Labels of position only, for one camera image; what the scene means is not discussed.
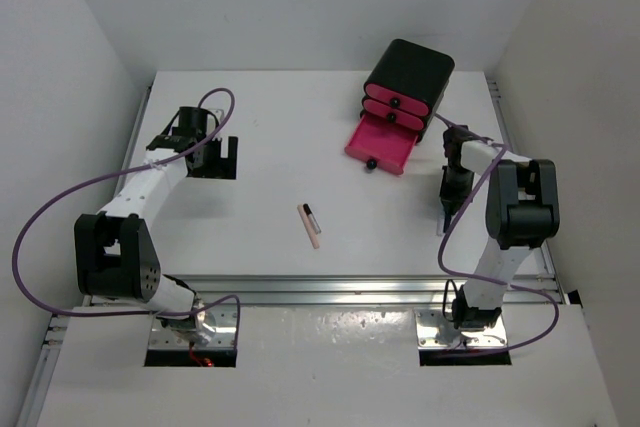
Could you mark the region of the pink bottom drawer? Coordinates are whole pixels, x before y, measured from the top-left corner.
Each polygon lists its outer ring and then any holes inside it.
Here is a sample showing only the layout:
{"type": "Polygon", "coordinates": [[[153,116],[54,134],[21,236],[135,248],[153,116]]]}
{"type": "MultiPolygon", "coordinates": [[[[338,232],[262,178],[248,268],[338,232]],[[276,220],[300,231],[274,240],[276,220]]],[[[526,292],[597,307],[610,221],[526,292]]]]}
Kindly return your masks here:
{"type": "Polygon", "coordinates": [[[386,119],[364,114],[344,152],[366,165],[400,176],[417,142],[418,133],[386,119]]]}

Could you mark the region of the pink drawer black knob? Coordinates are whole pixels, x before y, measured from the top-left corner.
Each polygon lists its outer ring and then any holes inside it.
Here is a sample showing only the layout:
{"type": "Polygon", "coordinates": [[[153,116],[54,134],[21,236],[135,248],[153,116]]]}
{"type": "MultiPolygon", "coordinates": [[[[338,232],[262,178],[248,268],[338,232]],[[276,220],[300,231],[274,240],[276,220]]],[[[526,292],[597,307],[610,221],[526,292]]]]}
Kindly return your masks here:
{"type": "Polygon", "coordinates": [[[363,103],[369,101],[373,104],[399,109],[415,117],[426,117],[430,113],[430,107],[425,101],[414,99],[389,88],[369,83],[365,86],[364,91],[363,103]]]}

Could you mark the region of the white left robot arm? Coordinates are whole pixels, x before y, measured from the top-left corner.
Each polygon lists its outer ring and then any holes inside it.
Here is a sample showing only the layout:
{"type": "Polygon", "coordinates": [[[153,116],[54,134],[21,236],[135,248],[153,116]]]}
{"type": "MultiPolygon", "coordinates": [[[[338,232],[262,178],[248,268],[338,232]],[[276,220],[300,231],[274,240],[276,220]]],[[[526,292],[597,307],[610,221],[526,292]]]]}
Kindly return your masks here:
{"type": "Polygon", "coordinates": [[[205,346],[216,333],[214,318],[185,282],[163,273],[150,228],[171,192],[186,178],[233,180],[238,140],[208,138],[218,117],[202,107],[180,108],[147,146],[144,169],[98,213],[74,225],[77,283],[81,293],[131,301],[153,312],[185,342],[205,346]]]}

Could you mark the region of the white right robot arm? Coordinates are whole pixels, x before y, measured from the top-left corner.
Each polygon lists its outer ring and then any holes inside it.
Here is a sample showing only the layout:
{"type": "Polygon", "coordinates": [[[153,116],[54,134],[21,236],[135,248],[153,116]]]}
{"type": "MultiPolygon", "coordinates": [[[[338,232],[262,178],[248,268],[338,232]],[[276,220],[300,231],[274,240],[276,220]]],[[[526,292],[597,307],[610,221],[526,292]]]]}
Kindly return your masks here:
{"type": "Polygon", "coordinates": [[[446,129],[443,147],[447,164],[439,198],[445,214],[444,242],[480,188],[488,187],[486,246],[443,314],[456,329],[484,329],[499,320],[504,295],[524,260],[559,230],[556,165],[515,155],[463,125],[446,129]]]}

